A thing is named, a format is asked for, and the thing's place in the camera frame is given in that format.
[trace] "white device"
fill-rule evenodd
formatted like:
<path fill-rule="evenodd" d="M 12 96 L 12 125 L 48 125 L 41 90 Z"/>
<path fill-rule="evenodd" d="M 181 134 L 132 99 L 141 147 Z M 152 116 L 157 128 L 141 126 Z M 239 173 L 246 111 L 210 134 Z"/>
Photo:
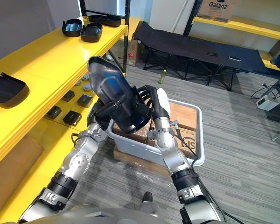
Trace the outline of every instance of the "white device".
<path fill-rule="evenodd" d="M 262 98 L 260 98 L 257 102 L 256 102 L 256 106 L 259 109 L 265 110 L 265 111 L 270 111 L 271 109 L 273 109 L 275 106 L 277 106 L 279 103 L 277 103 L 276 101 L 274 101 L 273 99 L 271 99 L 269 96 L 265 95 Z"/>

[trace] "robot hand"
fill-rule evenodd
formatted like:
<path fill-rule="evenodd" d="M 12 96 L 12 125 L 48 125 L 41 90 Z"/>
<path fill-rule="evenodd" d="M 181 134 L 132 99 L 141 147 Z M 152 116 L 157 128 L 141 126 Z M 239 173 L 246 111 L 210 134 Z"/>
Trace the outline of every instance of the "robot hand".
<path fill-rule="evenodd" d="M 147 102 L 147 106 L 150 107 L 150 112 L 155 121 L 157 118 L 170 116 L 170 106 L 167 95 L 163 89 L 156 89 L 153 86 L 145 85 L 138 89 L 142 100 Z"/>

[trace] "yellow shelving unit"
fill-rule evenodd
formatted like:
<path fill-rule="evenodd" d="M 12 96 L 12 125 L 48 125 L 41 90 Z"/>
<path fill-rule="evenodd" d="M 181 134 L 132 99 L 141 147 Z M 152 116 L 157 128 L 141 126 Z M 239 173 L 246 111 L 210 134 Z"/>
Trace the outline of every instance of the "yellow shelving unit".
<path fill-rule="evenodd" d="M 0 73 L 24 81 L 30 89 L 19 105 L 0 107 L 0 161 L 83 76 L 88 59 L 103 56 L 126 32 L 126 25 L 103 26 L 99 42 L 87 43 L 64 36 L 59 28 L 0 60 Z"/>
<path fill-rule="evenodd" d="M 201 17 L 194 17 L 192 24 L 195 22 L 202 22 L 211 25 L 237 29 L 248 33 L 268 36 L 280 40 L 280 26 L 251 20 L 239 16 L 233 16 L 228 22 L 220 22 L 216 20 L 209 20 Z"/>
<path fill-rule="evenodd" d="M 139 20 L 130 17 L 130 38 L 137 27 L 133 24 Z M 25 134 L 44 149 L 0 211 L 0 224 L 18 221 L 72 150 L 71 134 L 87 128 L 87 115 L 98 97 L 93 91 L 83 90 L 89 81 L 82 81 L 78 86 L 75 83 L 87 72 L 88 59 L 102 56 L 126 31 L 125 25 L 103 26 L 98 43 L 85 43 L 80 37 L 65 37 L 61 29 L 57 29 L 0 60 L 0 73 L 4 71 L 23 80 L 30 88 L 29 96 L 18 106 L 0 108 L 0 161 Z M 74 91 L 74 98 L 69 102 L 60 100 L 68 90 Z M 82 94 L 93 97 L 89 108 L 77 104 Z M 59 106 L 62 112 L 54 120 L 42 118 L 53 105 Z M 70 110 L 82 115 L 76 126 L 63 121 Z"/>
<path fill-rule="evenodd" d="M 76 132 L 71 127 L 46 118 L 42 118 L 28 132 L 27 135 L 37 141 L 44 151 L 0 211 L 0 224 L 17 222 L 42 188 L 48 185 L 65 156 L 72 150 L 70 136 Z"/>
<path fill-rule="evenodd" d="M 140 22 L 141 18 L 140 17 L 130 17 L 130 21 L 129 21 L 129 36 L 128 36 L 128 41 L 132 40 L 133 34 Z M 124 25 L 125 21 L 122 19 L 121 20 L 121 24 Z"/>

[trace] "metal shelf frame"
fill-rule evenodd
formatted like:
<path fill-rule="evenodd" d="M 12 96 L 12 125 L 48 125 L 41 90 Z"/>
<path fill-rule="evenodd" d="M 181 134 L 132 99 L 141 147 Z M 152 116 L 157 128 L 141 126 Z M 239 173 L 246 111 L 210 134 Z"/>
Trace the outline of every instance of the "metal shelf frame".
<path fill-rule="evenodd" d="M 112 16 L 116 16 L 118 18 L 124 19 L 125 20 L 125 25 L 129 26 L 131 0 L 126 0 L 125 15 L 124 16 L 108 14 L 108 13 L 99 12 L 99 11 L 93 11 L 93 10 L 90 10 L 90 9 L 86 8 L 85 0 L 79 0 L 79 1 L 80 1 L 80 10 L 81 10 L 82 16 L 87 16 L 87 13 L 95 13 L 95 14 L 99 14 L 99 15 L 112 15 Z M 125 34 L 125 37 L 124 37 L 123 66 L 121 66 L 121 64 L 117 61 L 117 59 L 116 59 L 116 57 L 114 57 L 113 53 L 110 50 L 108 50 L 109 54 L 111 55 L 111 57 L 113 58 L 113 60 L 119 66 L 119 68 L 121 69 L 121 71 L 123 73 L 126 73 L 128 37 L 129 37 L 129 29 L 127 29 L 127 33 Z"/>

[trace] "cardboard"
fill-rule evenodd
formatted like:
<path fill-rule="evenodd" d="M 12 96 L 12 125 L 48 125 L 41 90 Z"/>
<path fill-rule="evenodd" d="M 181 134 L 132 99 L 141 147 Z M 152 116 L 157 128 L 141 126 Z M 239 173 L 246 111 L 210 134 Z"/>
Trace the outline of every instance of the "cardboard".
<path fill-rule="evenodd" d="M 119 63 L 123 63 L 123 41 L 117 41 L 111 48 L 111 52 L 116 57 Z M 127 61 L 126 64 L 136 66 L 139 56 L 144 49 L 143 44 L 138 43 L 137 40 L 131 40 L 127 45 Z"/>
<path fill-rule="evenodd" d="M 158 174 L 161 174 L 164 176 L 169 176 L 169 173 L 164 166 L 161 166 L 154 162 L 150 162 L 150 161 L 141 159 L 139 157 L 130 155 L 128 153 L 123 153 L 123 152 L 119 151 L 116 146 L 114 148 L 113 155 L 114 155 L 114 159 L 116 159 L 116 160 L 125 161 L 130 165 L 137 166 L 139 168 L 143 168 L 148 171 L 158 173 Z"/>
<path fill-rule="evenodd" d="M 151 123 L 151 120 L 143 128 L 141 128 L 140 130 L 136 131 L 133 134 L 123 133 L 121 131 L 121 129 L 117 126 L 117 124 L 114 124 L 113 132 L 120 136 L 124 136 L 128 139 L 133 139 L 135 141 L 145 143 L 146 138 L 147 138 L 147 132 L 149 131 L 149 128 L 150 128 L 150 123 Z"/>
<path fill-rule="evenodd" d="M 270 55 L 274 57 L 280 51 L 280 40 L 278 40 L 275 45 L 270 49 Z"/>
<path fill-rule="evenodd" d="M 198 16 L 206 19 L 228 22 L 239 0 L 203 0 Z"/>
<path fill-rule="evenodd" d="M 180 127 L 180 131 L 185 143 L 194 151 L 194 153 L 196 153 L 196 132 L 181 127 Z M 182 150 L 185 156 L 187 158 L 193 158 L 194 157 L 193 153 L 182 143 L 182 141 L 180 141 L 177 137 L 175 137 L 175 139 L 177 141 L 178 148 Z M 153 139 L 147 139 L 145 143 L 153 147 L 155 146 L 155 140 Z"/>
<path fill-rule="evenodd" d="M 197 128 L 197 111 L 187 106 L 170 103 L 170 120 L 178 120 L 179 127 L 195 131 Z"/>
<path fill-rule="evenodd" d="M 42 154 L 43 148 L 29 136 L 15 147 L 0 162 L 0 210 L 14 193 Z"/>

